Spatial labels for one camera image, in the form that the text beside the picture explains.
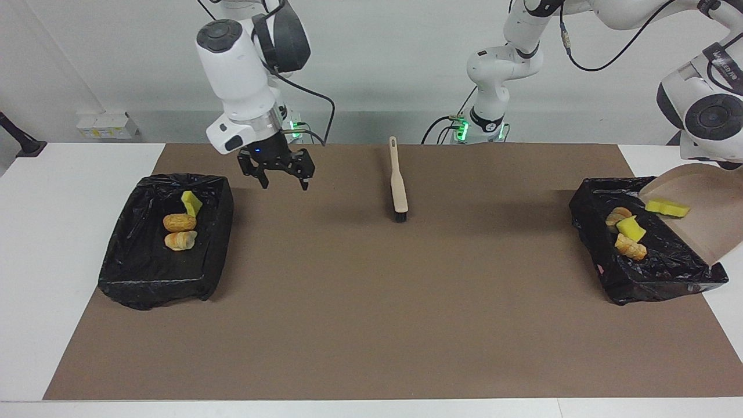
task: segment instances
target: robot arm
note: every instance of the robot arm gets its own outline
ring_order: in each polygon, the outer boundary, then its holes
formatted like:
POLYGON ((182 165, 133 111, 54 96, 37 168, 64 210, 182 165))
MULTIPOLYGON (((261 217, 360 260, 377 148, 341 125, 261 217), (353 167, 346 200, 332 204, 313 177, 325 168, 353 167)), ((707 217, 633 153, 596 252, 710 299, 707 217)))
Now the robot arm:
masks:
POLYGON ((639 28, 654 15, 658 20, 694 9, 728 28, 725 39, 663 80, 658 105, 681 131, 683 157, 743 162, 743 71, 736 64, 736 57, 743 59, 739 0, 515 0, 504 27, 508 43, 478 51, 467 63, 478 87, 475 105, 465 115, 470 123, 467 143, 495 139, 509 100, 503 83, 541 68, 539 39, 563 4, 565 14, 593 10, 605 25, 618 30, 639 28))
POLYGON ((204 71, 224 107, 207 137, 222 154, 240 149, 243 173, 256 177, 263 188, 268 187, 265 170, 282 170, 307 190, 314 163, 306 149, 289 150, 282 131, 285 115, 276 105, 278 90, 269 79, 269 73, 299 70, 307 62, 304 28, 287 0, 262 3, 274 6, 267 14, 255 14, 256 1, 223 2, 230 15, 245 19, 215 20, 196 37, 204 71))

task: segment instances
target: black trash bag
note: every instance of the black trash bag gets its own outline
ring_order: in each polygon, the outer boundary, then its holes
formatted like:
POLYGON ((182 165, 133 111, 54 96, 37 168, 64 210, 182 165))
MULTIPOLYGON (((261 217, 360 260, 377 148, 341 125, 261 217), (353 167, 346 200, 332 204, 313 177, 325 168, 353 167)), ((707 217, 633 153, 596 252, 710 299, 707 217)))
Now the black trash bag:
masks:
POLYGON ((224 267, 233 218, 233 197, 225 177, 169 174, 140 180, 108 242, 98 287, 112 300, 148 310, 171 300, 214 293, 224 267), (164 238, 163 218, 185 213, 181 201, 191 190, 204 204, 196 217, 196 244, 173 251, 164 238))
POLYGON ((586 179, 570 202, 573 226, 591 253, 601 286, 617 305, 693 295, 727 283, 720 263, 709 267, 656 213, 645 210, 640 191, 655 177, 586 179), (634 261, 614 247, 606 217, 624 206, 647 230, 641 243, 648 254, 634 261))

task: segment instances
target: brown surface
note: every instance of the brown surface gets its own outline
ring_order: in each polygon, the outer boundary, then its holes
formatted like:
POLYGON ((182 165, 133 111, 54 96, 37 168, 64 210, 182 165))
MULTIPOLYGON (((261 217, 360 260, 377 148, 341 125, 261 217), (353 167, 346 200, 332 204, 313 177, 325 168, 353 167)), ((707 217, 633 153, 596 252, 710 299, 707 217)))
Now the brown surface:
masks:
POLYGON ((707 264, 717 263, 743 241, 743 170, 686 164, 645 186, 640 197, 691 207, 683 219, 661 218, 707 264))
POLYGON ((303 193, 234 155, 168 145, 156 173, 230 177, 236 216, 212 300, 138 312, 91 299, 46 399, 741 396, 743 365, 700 295, 609 303, 571 227, 615 146, 311 147, 303 193))

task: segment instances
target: yellow food piece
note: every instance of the yellow food piece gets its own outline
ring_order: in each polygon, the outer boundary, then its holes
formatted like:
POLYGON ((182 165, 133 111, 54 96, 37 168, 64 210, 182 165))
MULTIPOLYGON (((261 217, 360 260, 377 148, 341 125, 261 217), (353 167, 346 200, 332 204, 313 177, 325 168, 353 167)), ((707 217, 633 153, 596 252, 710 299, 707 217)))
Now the yellow food piece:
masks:
POLYGON ((648 249, 645 247, 645 245, 632 241, 622 234, 619 234, 619 236, 617 236, 617 243, 614 244, 614 247, 619 250, 619 254, 622 254, 625 257, 629 257, 634 261, 641 261, 648 254, 648 249))
POLYGON ((196 244, 196 231, 175 232, 165 237, 165 245, 173 251, 190 250, 196 244))
POLYGON ((617 222, 627 219, 630 216, 632 216, 632 212, 630 212, 629 209, 622 208, 621 206, 618 208, 614 208, 614 210, 611 211, 609 216, 606 217, 606 227, 611 232, 616 234, 617 233, 617 222))
POLYGON ((617 230, 632 241, 638 242, 645 236, 645 231, 637 223, 637 217, 632 216, 617 223, 617 230))
POLYGON ((198 215, 198 211, 203 205, 203 203, 201 203, 201 200, 199 200, 198 197, 196 197, 196 195, 193 194, 191 190, 184 192, 184 194, 181 196, 181 202, 183 202, 184 206, 186 207, 186 213, 193 217, 196 217, 196 215, 198 215))
POLYGON ((689 214, 690 207, 682 205, 681 203, 671 202, 665 199, 653 199, 645 205, 645 210, 648 212, 660 213, 662 215, 674 216, 676 218, 683 218, 689 214))
POLYGON ((186 232, 196 229, 196 218, 188 213, 175 213, 163 218, 163 226, 168 232, 186 232))

